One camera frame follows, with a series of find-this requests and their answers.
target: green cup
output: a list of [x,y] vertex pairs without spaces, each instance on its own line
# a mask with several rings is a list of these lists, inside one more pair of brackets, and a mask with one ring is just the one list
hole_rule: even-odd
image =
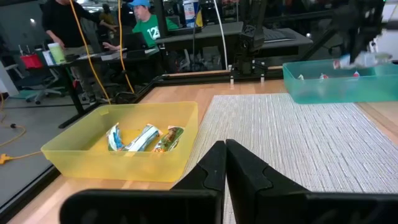
[[52,56],[54,57],[55,63],[57,65],[65,63],[65,55],[63,54],[63,50],[58,43],[49,44],[49,49],[51,51]]

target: yellow plastic bin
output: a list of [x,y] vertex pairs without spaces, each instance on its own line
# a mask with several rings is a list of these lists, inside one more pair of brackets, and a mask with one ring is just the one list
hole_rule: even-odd
[[[185,130],[170,152],[108,151],[106,132],[119,123],[123,144],[129,144],[146,124],[164,134],[168,126]],[[195,102],[108,105],[97,108],[42,147],[45,157],[67,177],[173,182],[182,175],[198,132]]]

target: teal plastic bin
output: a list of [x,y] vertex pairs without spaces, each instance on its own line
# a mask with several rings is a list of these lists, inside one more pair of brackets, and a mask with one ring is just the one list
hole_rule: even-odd
[[[283,64],[284,83],[296,103],[349,103],[398,100],[398,65],[335,70],[333,60]],[[328,76],[319,79],[321,73]],[[303,75],[304,80],[297,79]]]

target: man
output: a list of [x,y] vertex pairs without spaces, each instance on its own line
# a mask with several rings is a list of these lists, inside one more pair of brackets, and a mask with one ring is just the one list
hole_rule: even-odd
[[[73,1],[73,6],[79,20],[83,17],[115,31],[116,26],[100,21],[97,17],[84,10],[77,2]],[[73,15],[70,0],[48,0],[43,7],[42,25],[45,32],[52,38],[52,40],[55,43],[60,44],[64,49],[65,55],[80,55],[86,53],[84,42],[81,39],[80,31],[77,26],[75,16]],[[83,35],[86,43],[90,44],[87,36],[84,33]],[[88,46],[88,49],[90,53],[93,52],[90,45]],[[80,85],[83,91],[88,95],[90,103],[95,103],[95,94],[85,73],[82,72],[82,69],[79,67],[71,67],[71,70],[80,80]]]
[[[149,11],[150,3],[149,0],[134,0],[129,3],[130,6],[134,7],[134,13],[137,16],[138,22],[133,28],[132,32],[141,32],[147,42],[148,47],[155,46],[155,40],[160,37],[159,28],[157,26],[157,17],[152,15]],[[170,19],[166,18],[167,28],[169,30],[178,29]],[[109,43],[104,42],[104,47],[110,50],[119,50],[119,46],[113,46]]]

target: desk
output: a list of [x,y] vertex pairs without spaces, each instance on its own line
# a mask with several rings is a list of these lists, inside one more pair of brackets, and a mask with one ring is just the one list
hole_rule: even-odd
[[[256,93],[285,93],[283,80],[237,83],[230,89],[229,83],[206,85],[163,86],[153,89],[141,103],[163,103],[196,101],[198,120],[202,121],[214,95],[243,95]],[[366,116],[398,144],[398,102],[358,103]],[[74,179],[58,176],[46,189],[23,208],[9,223],[59,223],[60,207],[69,196],[84,189],[148,189],[168,190],[173,184],[157,182],[136,182],[125,180]]]
[[[159,52],[158,49],[154,49],[154,50],[148,52],[145,55],[145,57],[140,57],[140,58],[126,58],[126,53],[124,53],[123,54],[124,63],[128,64],[128,63],[140,62],[140,61],[143,61],[143,60],[148,60],[153,55],[157,54],[158,52]],[[116,58],[116,59],[113,59],[113,60],[102,61],[100,57],[92,57],[91,61],[93,63],[120,63],[120,58]],[[61,74],[61,78],[65,82],[65,88],[68,90],[70,98],[72,99],[73,104],[75,105],[75,108],[77,110],[77,114],[74,115],[73,117],[71,117],[70,119],[68,119],[67,121],[65,121],[64,123],[60,124],[59,128],[67,127],[69,124],[72,124],[76,120],[80,119],[82,116],[86,115],[87,113],[89,113],[91,110],[95,109],[99,105],[99,103],[96,103],[96,104],[93,104],[93,105],[89,106],[86,109],[83,108],[83,106],[81,105],[78,93],[76,92],[75,88],[73,87],[73,83],[72,83],[72,81],[71,81],[71,79],[69,77],[69,74],[67,72],[67,68],[69,68],[69,67],[84,65],[84,64],[87,64],[87,63],[88,63],[88,59],[79,59],[79,60],[75,60],[73,62],[61,64],[61,65],[47,65],[47,66],[44,66],[43,68],[39,68],[39,69],[44,69],[44,68],[57,69],[57,71]]]
[[[239,34],[243,28],[243,22],[231,22],[223,24],[223,31],[225,37],[225,44],[227,46],[228,63],[232,63],[234,59],[234,46],[238,42]],[[279,42],[268,42],[263,43],[261,51],[257,57],[271,57],[271,56],[282,56],[298,54],[298,48],[312,44],[312,40],[304,37],[298,32],[284,28],[282,31],[291,33],[295,36],[294,40],[286,40]],[[176,35],[166,38],[155,40],[156,44],[161,45],[161,48],[165,50],[183,50],[192,48],[192,34]],[[221,38],[220,25],[208,25],[202,28],[200,33],[195,34],[195,46],[198,48],[218,46],[218,51],[221,54],[221,61],[224,61],[223,43]],[[267,51],[265,49],[276,49],[278,51]]]

